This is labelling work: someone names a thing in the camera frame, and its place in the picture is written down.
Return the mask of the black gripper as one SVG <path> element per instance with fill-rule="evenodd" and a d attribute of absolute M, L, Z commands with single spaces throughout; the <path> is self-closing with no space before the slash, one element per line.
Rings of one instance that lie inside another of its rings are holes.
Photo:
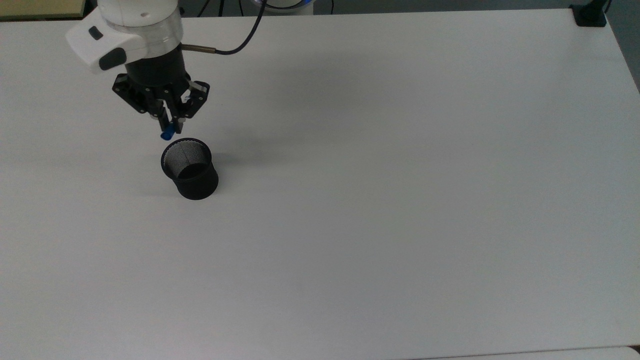
<path fill-rule="evenodd" d="M 208 100 L 210 85 L 190 80 L 185 68 L 182 47 L 166 54 L 143 58 L 125 65 L 126 73 L 116 76 L 112 91 L 140 114 L 149 114 L 158 122 L 162 133 L 182 133 L 187 120 L 196 116 Z M 173 91 L 171 118 L 165 93 Z"/>

